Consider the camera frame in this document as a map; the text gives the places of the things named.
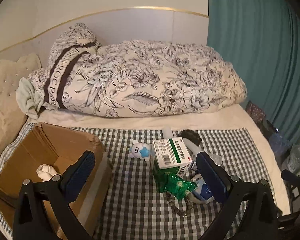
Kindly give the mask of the white bed sheet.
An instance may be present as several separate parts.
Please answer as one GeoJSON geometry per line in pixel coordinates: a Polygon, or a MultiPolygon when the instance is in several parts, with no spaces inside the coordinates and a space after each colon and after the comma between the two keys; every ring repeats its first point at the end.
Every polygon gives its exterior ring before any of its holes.
{"type": "Polygon", "coordinates": [[[262,135],[252,118],[240,105],[232,105],[213,113],[192,113],[160,117],[137,118],[102,118],[93,115],[78,114],[64,110],[44,110],[38,120],[31,118],[27,122],[62,127],[115,128],[115,129],[162,129],[166,126],[172,130],[183,129],[240,129],[246,128],[266,165],[275,191],[277,206],[284,215],[290,213],[290,205],[286,187],[281,178],[269,142],[262,135]]]}

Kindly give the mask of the cream tufted headboard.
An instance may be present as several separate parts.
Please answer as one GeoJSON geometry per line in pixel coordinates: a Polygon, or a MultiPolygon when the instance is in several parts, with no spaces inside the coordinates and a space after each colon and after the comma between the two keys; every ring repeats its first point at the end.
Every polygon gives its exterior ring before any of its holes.
{"type": "Polygon", "coordinates": [[[16,62],[0,60],[0,155],[26,121],[15,96],[19,81],[40,67],[40,59],[35,53],[22,56],[16,62]]]}

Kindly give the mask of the black square device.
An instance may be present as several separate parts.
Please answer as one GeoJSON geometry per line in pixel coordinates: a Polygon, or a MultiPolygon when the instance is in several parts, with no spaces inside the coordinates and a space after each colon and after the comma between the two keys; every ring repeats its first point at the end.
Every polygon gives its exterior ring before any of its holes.
{"type": "Polygon", "coordinates": [[[182,138],[188,139],[189,141],[194,143],[196,146],[199,146],[202,142],[202,139],[201,139],[200,135],[197,132],[195,132],[193,130],[190,130],[190,129],[183,130],[180,133],[180,136],[182,138]]]}

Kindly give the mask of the mint green towel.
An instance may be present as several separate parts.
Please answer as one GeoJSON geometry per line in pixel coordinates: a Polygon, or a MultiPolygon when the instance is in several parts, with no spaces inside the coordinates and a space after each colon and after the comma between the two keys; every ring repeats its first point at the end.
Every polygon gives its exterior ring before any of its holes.
{"type": "Polygon", "coordinates": [[[47,106],[44,100],[44,83],[39,79],[22,77],[16,91],[16,100],[20,110],[29,118],[38,120],[40,111],[47,106]]]}

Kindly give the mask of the brown cardboard box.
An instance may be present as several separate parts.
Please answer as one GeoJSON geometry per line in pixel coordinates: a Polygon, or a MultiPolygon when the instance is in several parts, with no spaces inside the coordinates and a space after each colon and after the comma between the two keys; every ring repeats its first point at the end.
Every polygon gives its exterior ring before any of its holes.
{"type": "Polygon", "coordinates": [[[45,123],[25,124],[14,142],[0,156],[0,225],[12,237],[15,205],[25,179],[40,182],[39,165],[52,166],[62,174],[90,150],[95,167],[77,200],[70,204],[85,230],[92,236],[100,220],[111,180],[111,167],[97,135],[45,123]]]}

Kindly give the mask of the green white medicine box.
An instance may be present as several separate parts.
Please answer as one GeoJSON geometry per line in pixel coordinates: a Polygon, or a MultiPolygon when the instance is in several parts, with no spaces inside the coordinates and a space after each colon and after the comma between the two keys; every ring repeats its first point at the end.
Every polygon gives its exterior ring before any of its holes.
{"type": "Polygon", "coordinates": [[[159,179],[166,173],[182,178],[192,163],[192,158],[181,137],[152,142],[153,174],[159,179]]]}

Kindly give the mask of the green snack bag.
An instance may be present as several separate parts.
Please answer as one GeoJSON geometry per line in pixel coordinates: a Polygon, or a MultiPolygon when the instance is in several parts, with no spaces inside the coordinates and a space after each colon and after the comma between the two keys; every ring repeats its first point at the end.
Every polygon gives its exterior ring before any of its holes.
{"type": "Polygon", "coordinates": [[[153,173],[153,177],[159,193],[168,192],[177,198],[177,200],[184,199],[197,188],[196,183],[183,180],[171,172],[162,174],[153,173]]]}

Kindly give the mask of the patterned dark box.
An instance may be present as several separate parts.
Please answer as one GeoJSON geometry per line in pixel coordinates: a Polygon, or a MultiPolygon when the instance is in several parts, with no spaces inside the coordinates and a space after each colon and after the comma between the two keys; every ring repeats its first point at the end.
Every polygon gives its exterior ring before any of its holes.
{"type": "Polygon", "coordinates": [[[245,111],[257,125],[261,124],[266,117],[264,110],[254,104],[251,100],[248,101],[245,111]]]}

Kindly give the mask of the blue plastic bag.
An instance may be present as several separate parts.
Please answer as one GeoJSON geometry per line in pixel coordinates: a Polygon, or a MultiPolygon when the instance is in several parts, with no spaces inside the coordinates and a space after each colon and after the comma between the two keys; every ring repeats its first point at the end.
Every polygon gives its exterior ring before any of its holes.
{"type": "Polygon", "coordinates": [[[281,158],[290,148],[290,142],[280,133],[273,133],[269,137],[269,144],[275,158],[281,158]]]}

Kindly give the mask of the teal curtain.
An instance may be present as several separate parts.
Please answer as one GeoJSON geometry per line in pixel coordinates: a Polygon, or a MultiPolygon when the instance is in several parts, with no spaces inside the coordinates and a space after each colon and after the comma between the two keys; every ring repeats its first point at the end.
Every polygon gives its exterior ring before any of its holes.
{"type": "Polygon", "coordinates": [[[232,63],[248,96],[300,141],[300,20],[286,0],[209,0],[207,44],[232,63]]]}

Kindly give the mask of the white sock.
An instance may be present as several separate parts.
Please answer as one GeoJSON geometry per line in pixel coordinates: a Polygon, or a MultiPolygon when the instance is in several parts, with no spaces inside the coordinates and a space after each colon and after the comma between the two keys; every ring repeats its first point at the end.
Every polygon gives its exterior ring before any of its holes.
{"type": "Polygon", "coordinates": [[[39,165],[36,173],[43,182],[49,181],[53,176],[58,174],[54,167],[46,164],[39,165]]]}

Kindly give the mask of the blue tissue pack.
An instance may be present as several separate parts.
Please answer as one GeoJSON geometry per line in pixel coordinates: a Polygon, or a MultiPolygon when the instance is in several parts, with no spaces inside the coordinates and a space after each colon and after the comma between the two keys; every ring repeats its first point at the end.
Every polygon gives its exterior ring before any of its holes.
{"type": "Polygon", "coordinates": [[[200,174],[195,175],[192,179],[197,187],[191,192],[192,201],[196,204],[208,204],[214,200],[214,197],[208,188],[205,180],[200,174]]]}

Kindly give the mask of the white bear toy blue star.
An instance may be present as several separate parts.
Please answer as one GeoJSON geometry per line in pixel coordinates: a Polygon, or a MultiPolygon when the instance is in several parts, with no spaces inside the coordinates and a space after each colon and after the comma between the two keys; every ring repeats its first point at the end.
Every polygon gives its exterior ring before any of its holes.
{"type": "Polygon", "coordinates": [[[137,140],[133,140],[133,145],[129,148],[130,158],[138,158],[149,161],[151,157],[151,144],[143,144],[137,140]]]}

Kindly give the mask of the floral quilt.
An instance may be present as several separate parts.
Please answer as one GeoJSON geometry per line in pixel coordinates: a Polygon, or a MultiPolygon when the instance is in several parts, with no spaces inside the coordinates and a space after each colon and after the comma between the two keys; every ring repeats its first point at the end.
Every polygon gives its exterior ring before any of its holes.
{"type": "Polygon", "coordinates": [[[47,109],[109,118],[216,112],[247,88],[230,62],[197,44],[131,40],[103,46],[82,23],[53,43],[29,75],[47,109]]]}

